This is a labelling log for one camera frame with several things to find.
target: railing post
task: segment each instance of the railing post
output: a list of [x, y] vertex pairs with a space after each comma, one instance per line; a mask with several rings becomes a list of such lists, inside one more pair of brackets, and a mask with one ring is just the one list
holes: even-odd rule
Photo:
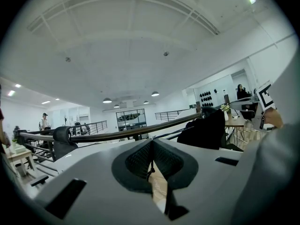
[[50, 154], [51, 154], [51, 157], [52, 157], [52, 159], [53, 159], [53, 162], [55, 162], [55, 161], [56, 161], [56, 158], [55, 158], [54, 152], [52, 151], [52, 142], [47, 141], [47, 143], [48, 143], [48, 148], [49, 148], [49, 150], [50, 150]]

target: wooden floor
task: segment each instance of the wooden floor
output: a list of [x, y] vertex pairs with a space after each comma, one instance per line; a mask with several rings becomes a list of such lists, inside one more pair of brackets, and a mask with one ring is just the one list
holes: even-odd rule
[[[245, 142], [242, 141], [243, 138], [242, 138], [240, 132], [238, 131], [238, 145], [237, 146], [240, 149], [245, 150], [248, 143], [250, 143], [251, 141], [261, 140], [266, 135], [266, 133], [267, 132], [254, 131], [252, 122], [250, 122], [249, 120], [246, 120], [246, 123], [244, 126], [244, 136], [245, 136], [244, 141]], [[234, 134], [231, 135], [229, 141], [227, 141], [227, 142], [234, 144], [234, 139], [235, 139], [235, 143], [236, 143], [236, 130], [234, 131]]]

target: black slot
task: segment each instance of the black slot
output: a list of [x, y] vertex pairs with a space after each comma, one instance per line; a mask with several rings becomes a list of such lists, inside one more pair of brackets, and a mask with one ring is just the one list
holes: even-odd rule
[[239, 162], [238, 160], [233, 160], [233, 159], [225, 158], [225, 157], [218, 157], [218, 158], [216, 158], [215, 161], [220, 162], [220, 163], [225, 163], [228, 165], [232, 165], [232, 166], [236, 166]]
[[74, 201], [83, 190], [86, 182], [83, 180], [73, 179], [45, 208], [54, 216], [63, 219]]

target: table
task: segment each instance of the table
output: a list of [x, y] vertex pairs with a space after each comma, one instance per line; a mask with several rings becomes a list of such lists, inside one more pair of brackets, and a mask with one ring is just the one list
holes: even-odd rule
[[22, 159], [23, 158], [28, 158], [28, 162], [30, 167], [32, 168], [32, 170], [34, 170], [36, 172], [36, 166], [34, 164], [34, 161], [32, 159], [32, 153], [29, 149], [26, 149], [26, 151], [24, 152], [20, 152], [20, 153], [8, 153], [7, 155], [7, 159], [9, 160], [10, 163], [13, 163], [14, 161], [20, 160], [22, 166], [24, 166]]
[[225, 127], [226, 128], [236, 128], [236, 145], [238, 145], [238, 131], [240, 132], [240, 135], [242, 136], [243, 140], [245, 140], [244, 137], [244, 125], [246, 120], [243, 118], [241, 114], [239, 114], [239, 117], [237, 120], [233, 119], [234, 114], [228, 114], [228, 121], [225, 121]]

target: woman with long dark hair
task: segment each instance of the woman with long dark hair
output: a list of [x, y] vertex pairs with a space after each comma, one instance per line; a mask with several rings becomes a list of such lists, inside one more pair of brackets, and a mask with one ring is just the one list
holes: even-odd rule
[[247, 98], [248, 97], [248, 94], [246, 93], [246, 91], [243, 90], [242, 84], [238, 85], [237, 97], [238, 97], [238, 99], [242, 99], [242, 98]]

